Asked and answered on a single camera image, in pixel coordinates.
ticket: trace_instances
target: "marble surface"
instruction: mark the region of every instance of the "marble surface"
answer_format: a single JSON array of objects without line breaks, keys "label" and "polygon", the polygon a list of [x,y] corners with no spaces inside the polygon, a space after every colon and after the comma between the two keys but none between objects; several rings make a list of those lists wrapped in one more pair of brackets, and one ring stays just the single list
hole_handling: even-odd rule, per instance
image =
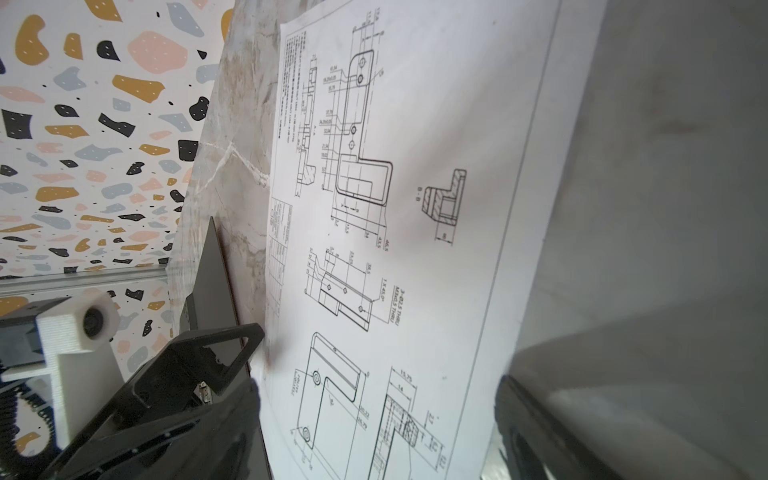
[{"label": "marble surface", "polygon": [[242,323],[263,325],[280,25],[318,3],[235,4],[167,268],[175,329],[194,286],[209,217],[216,221],[237,315]]}]

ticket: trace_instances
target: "terrazzo pattern wallpaper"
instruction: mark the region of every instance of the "terrazzo pattern wallpaper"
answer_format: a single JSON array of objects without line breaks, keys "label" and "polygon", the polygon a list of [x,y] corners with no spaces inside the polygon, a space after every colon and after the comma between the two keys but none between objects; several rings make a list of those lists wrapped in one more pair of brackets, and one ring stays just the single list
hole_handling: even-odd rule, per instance
[{"label": "terrazzo pattern wallpaper", "polygon": [[0,279],[168,261],[234,0],[0,0]]},{"label": "terrazzo pattern wallpaper", "polygon": [[[134,280],[108,286],[49,290],[0,298],[0,316],[29,302],[96,291],[109,293],[118,308],[120,326],[111,346],[123,379],[127,380],[176,335],[165,279]],[[50,435],[47,427],[23,399],[18,401],[16,425],[16,448],[22,455],[34,455],[48,444]]]}]

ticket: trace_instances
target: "technical drawing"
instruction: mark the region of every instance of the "technical drawing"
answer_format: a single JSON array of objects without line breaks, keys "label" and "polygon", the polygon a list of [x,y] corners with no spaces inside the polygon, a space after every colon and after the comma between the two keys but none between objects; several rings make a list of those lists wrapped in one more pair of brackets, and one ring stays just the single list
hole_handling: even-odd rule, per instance
[{"label": "technical drawing", "polygon": [[272,210],[270,211],[270,237],[266,245],[268,250],[266,281],[268,283],[267,291],[270,292],[267,305],[271,307],[275,314],[279,314],[293,206],[274,197],[272,205]]},{"label": "technical drawing", "polygon": [[332,70],[323,82],[333,95],[333,108],[320,122],[326,143],[322,156],[323,189],[333,192],[331,217],[338,223],[357,227],[376,236],[378,247],[386,246],[386,204],[392,181],[392,163],[366,158],[363,153],[370,116],[372,83],[382,70],[375,48],[381,38],[374,18],[353,29],[354,54],[349,68]]},{"label": "technical drawing", "polygon": [[310,60],[310,75],[307,86],[301,93],[301,113],[304,118],[299,125],[299,140],[296,149],[299,151],[299,170],[296,174],[296,196],[301,197],[302,185],[315,183],[316,168],[307,162],[310,156],[310,140],[312,139],[312,119],[315,114],[315,90],[317,85],[317,59]]},{"label": "technical drawing", "polygon": [[346,477],[366,375],[319,333],[304,372],[296,444],[337,480]]},{"label": "technical drawing", "polygon": [[368,480],[383,480],[387,471],[408,475],[394,474],[387,478],[411,478],[410,472],[414,467],[412,459],[415,455],[405,455],[403,452],[406,449],[418,453],[436,472],[445,467],[443,444],[412,416],[415,398],[416,387],[394,369],[390,370]]},{"label": "technical drawing", "polygon": [[384,297],[386,281],[382,280],[379,289],[381,296],[373,299],[364,293],[369,270],[369,264],[366,264],[365,270],[352,265],[352,254],[349,261],[345,261],[333,249],[326,250],[321,266],[317,255],[310,249],[304,293],[333,315],[345,316],[367,332],[372,318],[389,322],[389,319],[381,319],[373,314],[374,302]]},{"label": "technical drawing", "polygon": [[422,212],[437,222],[436,240],[453,244],[466,180],[467,171],[457,168],[453,171],[451,188],[427,187],[424,189]]}]

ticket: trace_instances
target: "paper sheet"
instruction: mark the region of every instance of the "paper sheet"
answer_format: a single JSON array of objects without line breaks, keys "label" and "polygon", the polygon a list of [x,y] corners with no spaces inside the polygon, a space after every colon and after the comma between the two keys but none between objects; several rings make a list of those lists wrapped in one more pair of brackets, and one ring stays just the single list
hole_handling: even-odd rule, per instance
[{"label": "paper sheet", "polygon": [[[278,480],[478,477],[602,15],[584,3],[329,0],[283,25],[253,365]],[[548,86],[551,55],[572,65]]]}]

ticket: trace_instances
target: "gray surface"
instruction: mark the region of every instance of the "gray surface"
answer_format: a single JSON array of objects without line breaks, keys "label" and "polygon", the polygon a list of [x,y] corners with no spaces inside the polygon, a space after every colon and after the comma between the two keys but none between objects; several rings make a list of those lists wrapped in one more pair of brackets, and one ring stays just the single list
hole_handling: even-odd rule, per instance
[{"label": "gray surface", "polygon": [[767,35],[608,5],[512,372],[630,480],[768,477]]}]

